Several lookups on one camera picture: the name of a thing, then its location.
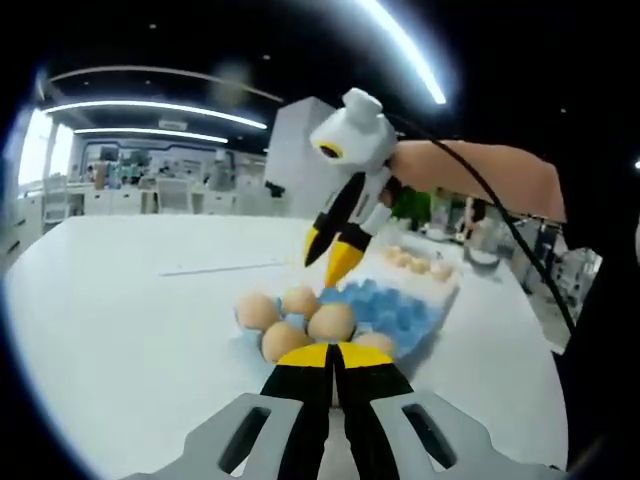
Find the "egg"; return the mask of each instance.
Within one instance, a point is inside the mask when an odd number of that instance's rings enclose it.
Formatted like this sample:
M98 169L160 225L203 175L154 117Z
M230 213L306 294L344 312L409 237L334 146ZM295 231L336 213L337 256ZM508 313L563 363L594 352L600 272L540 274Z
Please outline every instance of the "egg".
M280 320L275 302L259 292L242 297L236 306L236 314L240 325L262 332Z
M384 257L390 262L393 262L395 258L401 253L402 253L402 249L397 245L394 245L391 247L387 247L387 249L384 251Z
M431 262L426 258L413 258L409 264L409 270L413 273L426 273L431 268Z
M361 347L373 347L380 350L385 355L389 355L393 357L393 354L396 351L396 345L389 337L387 337L383 333L379 332L367 332L363 333L359 337L357 337L354 341L354 344L360 345Z
M395 260L396 267L404 268L411 263L411 260L413 260L413 257L408 253L400 253L396 256L394 260Z
M282 356L311 343L311 339L299 328L287 322L274 323L262 337L262 355L276 363Z
M349 305L329 303L320 307L311 317L307 333L318 340L348 340L354 327L355 320Z
M436 268L431 269L431 275L438 282L446 282L453 273L453 267L451 265L440 264Z
M318 299L310 287L301 285L287 290L282 296L282 312L299 313L305 320L311 319L318 310Z

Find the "black cable wire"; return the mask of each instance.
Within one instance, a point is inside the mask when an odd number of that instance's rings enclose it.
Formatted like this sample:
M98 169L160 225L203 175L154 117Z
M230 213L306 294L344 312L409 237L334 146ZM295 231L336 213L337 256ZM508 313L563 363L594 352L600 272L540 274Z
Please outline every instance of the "black cable wire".
M513 221L510 218L511 216L509 215L509 212L507 211L505 206L502 204L502 202L500 201L496 193L493 191L493 189L489 186L487 181L482 177L482 175L480 175L480 173L478 173L478 171L469 162L467 162L462 155L460 155L459 153L451 149L449 146L442 143L433 135L430 135L428 132L425 132L422 128L419 128L416 125L413 125L408 120L405 120L404 118L399 117L397 115L391 115L391 114L387 114L387 115L403 121L413 129L415 129L417 132L419 132L427 140L429 140L434 145L436 145L438 148L447 152L453 159L455 159L458 163L460 163L471 174L471 176L476 180L476 182L478 182L478 184L483 188L483 190L487 193L487 195L489 195L489 198L493 202L494 206L498 209L498 212L500 212L500 215L502 216L505 223L507 224L507 227L509 228L509 231L513 235L513 238L515 239L518 246L522 249L524 254L527 256L527 258L533 265L533 267L540 274L540 277L542 277L542 280L544 280L544 282L547 284L547 286L549 287L549 290L551 290L551 295L553 295L553 299L556 301L556 304L558 305L558 308L562 313L562 318L564 320L564 323L567 325L569 332L573 334L573 332L575 331L575 325L573 323L573 319L571 318L571 313L569 313L567 304L562 298L562 295L560 294L560 290L558 290L558 286L556 285L556 282L554 282L553 278L551 278L551 275L549 275L549 272L547 272L547 270L542 265L542 262L540 262L536 258L534 253L531 251L531 249L525 242L524 238L522 238L522 235L513 224Z

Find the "gray gripper handle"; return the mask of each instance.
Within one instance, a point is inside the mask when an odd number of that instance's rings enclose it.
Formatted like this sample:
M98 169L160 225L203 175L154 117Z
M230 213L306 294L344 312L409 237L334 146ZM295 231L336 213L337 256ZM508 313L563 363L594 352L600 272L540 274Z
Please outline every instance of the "gray gripper handle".
M187 435L177 460L155 473L123 480L229 480L249 452L242 478L276 480L301 406L297 400L241 395ZM554 480L566 475L505 457L493 448L484 426L433 393L383 398L371 406L384 428L400 480ZM448 470L435 471L407 414L419 415L445 446L453 463Z
M434 393L419 391L371 402L391 446L400 480L552 480L566 473L526 465L493 448L487 429ZM419 415L453 465L436 472L407 414Z
M245 393L190 432L177 460L123 480L231 480L249 452L242 478L276 480L301 407L297 400Z

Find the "cabinet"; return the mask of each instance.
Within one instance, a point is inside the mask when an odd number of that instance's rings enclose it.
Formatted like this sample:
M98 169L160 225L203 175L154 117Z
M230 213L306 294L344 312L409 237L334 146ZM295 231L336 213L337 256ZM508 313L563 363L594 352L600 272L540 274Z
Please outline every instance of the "cabinet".
M205 192L202 213L206 215L230 215L236 204L236 195L227 192Z
M111 215L139 215L142 212L142 192L137 189L111 192Z
M84 195L85 215L111 215L111 197L109 190L95 190Z

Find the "egg carton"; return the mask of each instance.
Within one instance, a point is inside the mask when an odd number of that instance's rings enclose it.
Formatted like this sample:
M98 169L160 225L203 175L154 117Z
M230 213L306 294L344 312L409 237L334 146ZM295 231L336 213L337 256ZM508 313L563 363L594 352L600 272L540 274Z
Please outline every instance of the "egg carton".
M309 322L302 314L285 314L282 311L282 299L276 297L273 300L280 312L281 321L307 333ZM321 306L331 303L349 305L354 315L355 327L346 341L368 332L382 333L395 344L394 360L407 356L427 340L439 328L445 313L442 306L429 305L423 299L371 279L349 282L340 290L326 288L318 296L318 303ZM242 326L237 321L237 314L236 322L243 336L256 347L262 357L264 332ZM332 343L331 340L310 339L315 343Z

